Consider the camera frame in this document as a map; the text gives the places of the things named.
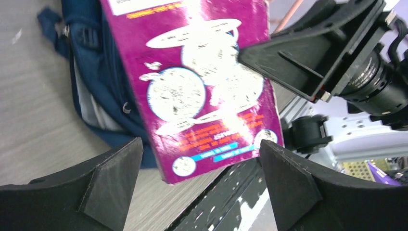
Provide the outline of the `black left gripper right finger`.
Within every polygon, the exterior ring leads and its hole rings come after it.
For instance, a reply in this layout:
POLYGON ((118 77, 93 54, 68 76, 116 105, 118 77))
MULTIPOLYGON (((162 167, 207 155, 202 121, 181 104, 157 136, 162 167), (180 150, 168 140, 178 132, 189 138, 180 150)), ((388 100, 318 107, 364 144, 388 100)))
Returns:
POLYGON ((355 178, 262 140, 260 161, 280 231, 405 231, 408 189, 355 178))

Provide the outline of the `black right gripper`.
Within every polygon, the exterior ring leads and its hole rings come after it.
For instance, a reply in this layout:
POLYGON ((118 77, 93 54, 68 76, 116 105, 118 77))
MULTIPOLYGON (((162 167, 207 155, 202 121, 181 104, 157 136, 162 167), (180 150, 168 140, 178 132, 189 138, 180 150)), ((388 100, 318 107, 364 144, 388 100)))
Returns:
POLYGON ((383 0, 318 0, 289 28, 240 51, 241 64, 315 102, 341 97, 393 130, 408 128, 407 24, 383 0))

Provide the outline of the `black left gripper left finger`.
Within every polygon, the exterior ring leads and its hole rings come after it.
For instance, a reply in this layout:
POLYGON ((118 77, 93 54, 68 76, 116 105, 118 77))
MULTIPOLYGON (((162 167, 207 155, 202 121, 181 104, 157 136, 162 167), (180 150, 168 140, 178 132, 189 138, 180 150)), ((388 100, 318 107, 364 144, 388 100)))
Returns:
POLYGON ((1 186, 1 230, 123 230, 142 155, 142 140, 135 138, 26 185, 1 186))

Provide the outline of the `navy blue backpack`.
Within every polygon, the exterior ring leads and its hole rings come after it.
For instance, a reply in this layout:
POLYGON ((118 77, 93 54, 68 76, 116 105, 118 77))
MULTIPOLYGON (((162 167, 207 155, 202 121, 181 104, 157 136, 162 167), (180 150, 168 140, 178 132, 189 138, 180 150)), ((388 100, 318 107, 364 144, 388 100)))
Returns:
POLYGON ((69 61, 73 104, 86 126, 110 147, 140 137, 142 168, 157 168, 109 24, 97 0, 63 0, 37 15, 42 34, 69 61))

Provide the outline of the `purple cartoon book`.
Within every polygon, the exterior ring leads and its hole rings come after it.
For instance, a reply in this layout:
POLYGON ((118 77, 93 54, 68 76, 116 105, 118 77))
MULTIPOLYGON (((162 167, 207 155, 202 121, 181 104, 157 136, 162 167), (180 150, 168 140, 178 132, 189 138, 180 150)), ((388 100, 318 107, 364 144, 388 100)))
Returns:
POLYGON ((283 145, 273 86, 238 62, 269 39, 266 0, 101 2, 162 179, 176 184, 283 145))

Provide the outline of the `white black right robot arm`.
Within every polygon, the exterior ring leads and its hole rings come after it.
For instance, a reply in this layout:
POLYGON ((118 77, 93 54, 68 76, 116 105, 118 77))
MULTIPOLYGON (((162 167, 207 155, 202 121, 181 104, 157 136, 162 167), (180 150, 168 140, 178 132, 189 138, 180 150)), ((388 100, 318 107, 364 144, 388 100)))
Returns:
POLYGON ((351 144, 351 158, 397 149, 408 129, 408 26, 392 0, 318 0, 289 28, 239 54, 239 62, 311 103, 340 97, 348 115, 305 116, 284 129, 286 148, 310 156, 351 144))

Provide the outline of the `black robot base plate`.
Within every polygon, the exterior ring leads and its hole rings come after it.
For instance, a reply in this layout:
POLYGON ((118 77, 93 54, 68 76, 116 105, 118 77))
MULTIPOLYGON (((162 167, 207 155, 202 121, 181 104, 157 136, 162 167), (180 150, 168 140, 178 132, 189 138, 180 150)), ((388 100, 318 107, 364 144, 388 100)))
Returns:
POLYGON ((257 158, 227 167, 173 221, 169 231, 247 231, 269 200, 257 158))

